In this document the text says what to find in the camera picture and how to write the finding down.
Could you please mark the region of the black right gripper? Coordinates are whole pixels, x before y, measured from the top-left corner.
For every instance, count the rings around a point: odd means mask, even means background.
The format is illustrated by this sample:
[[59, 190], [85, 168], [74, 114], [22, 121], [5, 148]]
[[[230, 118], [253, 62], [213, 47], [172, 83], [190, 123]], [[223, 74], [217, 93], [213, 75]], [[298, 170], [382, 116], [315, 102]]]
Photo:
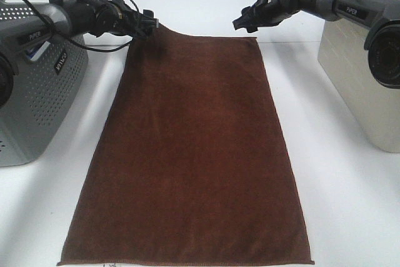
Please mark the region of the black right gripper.
[[277, 26], [299, 10], [299, 0], [257, 0], [253, 6], [243, 8], [232, 24], [235, 30], [255, 33], [259, 26]]

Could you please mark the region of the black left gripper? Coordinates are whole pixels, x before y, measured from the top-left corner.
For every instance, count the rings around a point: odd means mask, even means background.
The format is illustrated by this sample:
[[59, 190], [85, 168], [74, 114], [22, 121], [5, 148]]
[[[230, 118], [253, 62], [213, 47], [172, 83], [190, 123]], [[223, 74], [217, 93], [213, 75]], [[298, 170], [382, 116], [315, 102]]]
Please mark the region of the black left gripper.
[[145, 39], [158, 28], [158, 19], [152, 10], [142, 13], [129, 6], [110, 1], [95, 0], [93, 35], [100, 37], [104, 33], [115, 36], [130, 36]]

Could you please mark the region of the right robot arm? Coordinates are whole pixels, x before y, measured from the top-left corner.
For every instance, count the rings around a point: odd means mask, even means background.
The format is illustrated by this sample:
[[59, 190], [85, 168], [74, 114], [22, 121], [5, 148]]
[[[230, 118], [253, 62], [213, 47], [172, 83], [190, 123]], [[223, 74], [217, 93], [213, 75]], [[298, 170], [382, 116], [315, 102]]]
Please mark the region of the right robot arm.
[[235, 29], [256, 32], [304, 11], [325, 21], [346, 19], [368, 30], [364, 40], [369, 70], [386, 88], [399, 88], [398, 0], [257, 0], [234, 20]]

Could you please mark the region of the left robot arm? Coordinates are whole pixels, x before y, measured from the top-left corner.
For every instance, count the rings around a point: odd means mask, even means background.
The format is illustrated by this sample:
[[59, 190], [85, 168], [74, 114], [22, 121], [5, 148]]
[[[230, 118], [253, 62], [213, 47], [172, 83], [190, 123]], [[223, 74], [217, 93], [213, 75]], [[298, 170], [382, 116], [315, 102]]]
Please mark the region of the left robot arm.
[[122, 1], [50, 0], [23, 8], [25, 16], [1, 23], [1, 104], [9, 100], [23, 53], [51, 40], [89, 33], [145, 39], [159, 26], [150, 10], [135, 11]]

